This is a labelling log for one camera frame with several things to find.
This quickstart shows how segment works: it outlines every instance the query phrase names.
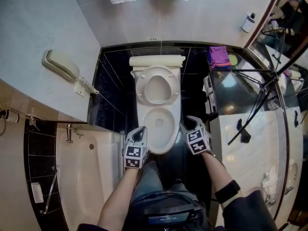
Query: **toilet bowl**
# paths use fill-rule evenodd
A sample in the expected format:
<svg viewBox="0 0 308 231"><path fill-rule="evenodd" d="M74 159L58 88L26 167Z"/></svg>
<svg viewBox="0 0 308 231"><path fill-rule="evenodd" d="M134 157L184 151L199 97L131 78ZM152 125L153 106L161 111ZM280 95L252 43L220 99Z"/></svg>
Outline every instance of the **toilet bowl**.
<svg viewBox="0 0 308 231"><path fill-rule="evenodd" d="M180 69L152 65L133 70L139 126L148 129L147 145L164 154L174 145L180 122Z"/></svg>

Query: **sink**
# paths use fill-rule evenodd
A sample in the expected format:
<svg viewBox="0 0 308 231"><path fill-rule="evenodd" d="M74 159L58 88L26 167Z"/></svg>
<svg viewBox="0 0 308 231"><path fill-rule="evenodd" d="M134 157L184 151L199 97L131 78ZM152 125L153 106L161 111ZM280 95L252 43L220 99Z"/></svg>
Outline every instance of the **sink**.
<svg viewBox="0 0 308 231"><path fill-rule="evenodd" d="M287 195L294 188L295 180L297 177L298 166L297 163L293 163L289 166L287 184L285 186L284 195Z"/></svg>

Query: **grab bar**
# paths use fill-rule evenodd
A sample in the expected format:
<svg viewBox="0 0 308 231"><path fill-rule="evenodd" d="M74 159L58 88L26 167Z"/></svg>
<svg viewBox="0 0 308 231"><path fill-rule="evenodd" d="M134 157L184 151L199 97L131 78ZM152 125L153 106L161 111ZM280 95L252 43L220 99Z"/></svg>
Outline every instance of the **grab bar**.
<svg viewBox="0 0 308 231"><path fill-rule="evenodd" d="M48 195L48 198L47 198L45 211L43 211L43 210L40 210L40 211L39 211L40 214L42 214L42 215L47 214L48 206L49 206L49 202L50 202L50 197L51 197L51 193L52 193L52 190L53 190L54 183L56 182L56 179L57 179L57 168L56 168L56 166L52 166L52 169L53 169L54 171L56 171L56 173L55 173L55 175L54 175L54 177L53 177L52 184L51 184L51 187L50 187L50 189L49 189L49 195Z"/></svg>

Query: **person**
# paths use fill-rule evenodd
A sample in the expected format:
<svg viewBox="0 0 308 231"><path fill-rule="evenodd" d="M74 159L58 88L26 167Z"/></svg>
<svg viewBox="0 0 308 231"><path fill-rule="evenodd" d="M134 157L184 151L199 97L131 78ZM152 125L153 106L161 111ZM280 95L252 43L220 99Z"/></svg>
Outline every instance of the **person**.
<svg viewBox="0 0 308 231"><path fill-rule="evenodd" d="M201 155L215 189L216 199L223 209L225 227L216 227L214 230L276 231L277 227L265 205L261 191L257 190L243 197L240 187L223 164L211 153L203 152ZM175 191L174 194L155 195L155 192L163 193L155 161L150 161L144 167L142 177L136 185L138 172L139 169L127 168L103 206L97 226L80 224L78 231L171 230L158 229L155 225L145 226L143 215L153 209L162 212L167 207L183 206L187 200L195 206L200 206L199 218L196 221L184 223L176 230L211 230L205 215L205 208L199 205L196 196L188 192L181 181L178 180L171 188ZM156 222L161 219L149 218L150 221Z"/></svg>
<svg viewBox="0 0 308 231"><path fill-rule="evenodd" d="M262 40L263 44L278 50L280 45L278 39L281 38L281 40L283 40L284 38L282 53L290 49L295 35L300 32L304 22L304 16L298 6L299 0L288 0L282 7L276 7L270 20L275 20L275 24L278 25L278 27L286 29L285 36L283 37L282 30L268 32L266 33L266 37Z"/></svg>

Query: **floor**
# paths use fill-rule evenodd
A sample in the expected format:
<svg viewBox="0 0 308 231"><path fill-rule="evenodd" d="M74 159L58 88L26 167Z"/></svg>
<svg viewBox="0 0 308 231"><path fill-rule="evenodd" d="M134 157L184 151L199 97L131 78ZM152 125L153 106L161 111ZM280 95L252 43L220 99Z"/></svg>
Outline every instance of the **floor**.
<svg viewBox="0 0 308 231"><path fill-rule="evenodd" d="M188 129L192 129L194 124L186 119L186 116L200 117L203 122L208 119L203 101L204 94L202 92L181 92L181 120L184 120ZM126 134L138 127L136 96L133 92L127 94L127 110ZM212 189L209 174L202 157L200 155L193 156L189 152L181 135L168 153L152 156L157 162L164 189L170 188L176 179L181 179L189 191L200 195L199 200L203 201L206 209L209 210Z"/></svg>

